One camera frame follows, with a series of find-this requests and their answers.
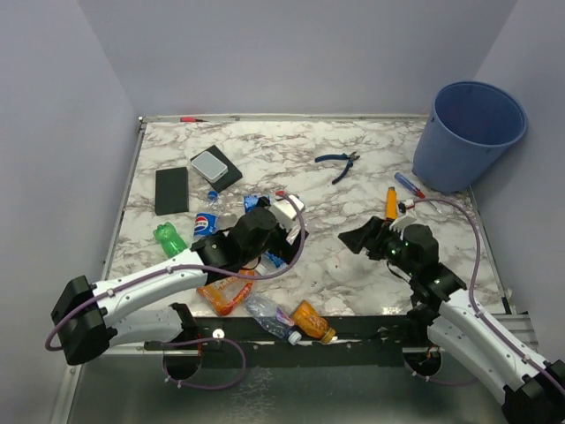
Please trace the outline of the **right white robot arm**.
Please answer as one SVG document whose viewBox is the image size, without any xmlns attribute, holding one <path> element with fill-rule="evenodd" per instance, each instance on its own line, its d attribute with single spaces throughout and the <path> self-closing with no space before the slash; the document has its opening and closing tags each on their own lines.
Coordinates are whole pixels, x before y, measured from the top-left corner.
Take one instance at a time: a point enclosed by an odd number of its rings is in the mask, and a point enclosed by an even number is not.
<svg viewBox="0 0 565 424">
<path fill-rule="evenodd" d="M 432 342 L 471 372 L 501 405 L 509 423 L 564 421 L 564 363 L 549 362 L 500 324 L 471 289 L 440 262 L 431 229 L 402 217 L 372 217 L 338 238 L 354 254 L 386 261 L 409 277 L 416 306 L 405 324 L 415 345 Z"/>
</svg>

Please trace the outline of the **clear bottle blue label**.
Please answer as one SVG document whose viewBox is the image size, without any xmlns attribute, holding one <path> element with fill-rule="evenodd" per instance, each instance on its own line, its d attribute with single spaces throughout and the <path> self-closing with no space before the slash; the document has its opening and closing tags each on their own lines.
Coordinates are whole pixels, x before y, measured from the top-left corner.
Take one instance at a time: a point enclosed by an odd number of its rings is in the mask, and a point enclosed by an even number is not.
<svg viewBox="0 0 565 424">
<path fill-rule="evenodd" d="M 266 252 L 260 257 L 260 262 L 255 267 L 255 272 L 258 275 L 265 276 L 274 274 L 286 267 L 287 264 L 283 259 L 271 254 L 270 252 Z"/>
</svg>

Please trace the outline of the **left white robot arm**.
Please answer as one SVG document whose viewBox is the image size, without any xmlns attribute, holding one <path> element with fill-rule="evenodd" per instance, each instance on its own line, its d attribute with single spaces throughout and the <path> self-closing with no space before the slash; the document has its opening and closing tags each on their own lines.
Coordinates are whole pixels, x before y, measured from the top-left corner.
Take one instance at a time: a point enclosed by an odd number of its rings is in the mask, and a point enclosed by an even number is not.
<svg viewBox="0 0 565 424">
<path fill-rule="evenodd" d="M 278 254 L 292 268 L 306 239 L 303 207 L 291 197 L 257 206 L 241 216 L 228 233 L 197 240 L 168 260 L 113 280 L 89 283 L 85 276 L 70 280 L 50 318 L 54 328 L 44 343 L 49 352 L 64 353 L 68 365 L 82 365 L 111 345 L 161 341 L 182 349 L 194 340 L 194 326 L 175 318 L 157 329 L 126 324 L 124 319 L 178 292 L 196 289 L 226 277 L 240 278 L 241 269 L 266 251 Z"/>
</svg>

